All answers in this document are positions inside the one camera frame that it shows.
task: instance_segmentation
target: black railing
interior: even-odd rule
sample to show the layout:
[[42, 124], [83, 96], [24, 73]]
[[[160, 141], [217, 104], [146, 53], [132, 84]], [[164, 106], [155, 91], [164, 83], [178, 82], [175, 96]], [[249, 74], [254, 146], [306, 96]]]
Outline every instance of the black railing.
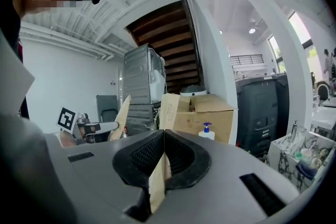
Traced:
[[252, 65], [254, 63], [264, 63], [262, 56], [262, 54], [231, 56], [230, 61], [233, 66]]

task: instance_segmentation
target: black slot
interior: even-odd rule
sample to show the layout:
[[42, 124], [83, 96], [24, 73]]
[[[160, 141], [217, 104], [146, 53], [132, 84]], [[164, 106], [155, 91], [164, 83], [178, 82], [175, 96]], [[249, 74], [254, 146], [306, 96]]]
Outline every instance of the black slot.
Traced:
[[68, 156], [68, 159], [71, 163], [73, 163], [73, 162], [80, 161], [82, 159], [87, 159], [87, 158], [90, 158], [90, 157], [93, 157], [93, 156], [94, 156], [94, 154], [92, 152], [88, 151], [88, 152]]
[[240, 179], [269, 217], [286, 206], [255, 174]]

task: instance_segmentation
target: person's neck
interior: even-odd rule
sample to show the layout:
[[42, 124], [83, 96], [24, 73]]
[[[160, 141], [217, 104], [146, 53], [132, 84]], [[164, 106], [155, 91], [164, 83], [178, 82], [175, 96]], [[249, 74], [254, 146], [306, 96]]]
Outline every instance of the person's neck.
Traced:
[[20, 19], [26, 15], [24, 0], [13, 0], [13, 7]]

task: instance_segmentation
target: white table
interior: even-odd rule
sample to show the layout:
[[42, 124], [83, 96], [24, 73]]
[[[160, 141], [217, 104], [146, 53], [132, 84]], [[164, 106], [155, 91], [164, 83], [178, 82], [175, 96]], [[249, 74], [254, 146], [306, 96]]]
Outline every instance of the white table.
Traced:
[[336, 108], [336, 97], [331, 97], [329, 100], [323, 102], [323, 106], [328, 106], [330, 108]]
[[317, 111], [313, 111], [311, 124], [313, 126], [332, 130], [336, 124], [336, 108], [319, 106]]

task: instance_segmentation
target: chair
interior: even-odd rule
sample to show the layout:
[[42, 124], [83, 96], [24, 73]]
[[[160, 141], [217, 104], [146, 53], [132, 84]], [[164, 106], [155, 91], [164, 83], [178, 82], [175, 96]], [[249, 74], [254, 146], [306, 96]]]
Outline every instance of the chair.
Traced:
[[325, 101], [330, 98], [329, 96], [329, 88], [325, 84], [320, 84], [317, 87], [317, 94], [320, 96], [320, 101]]

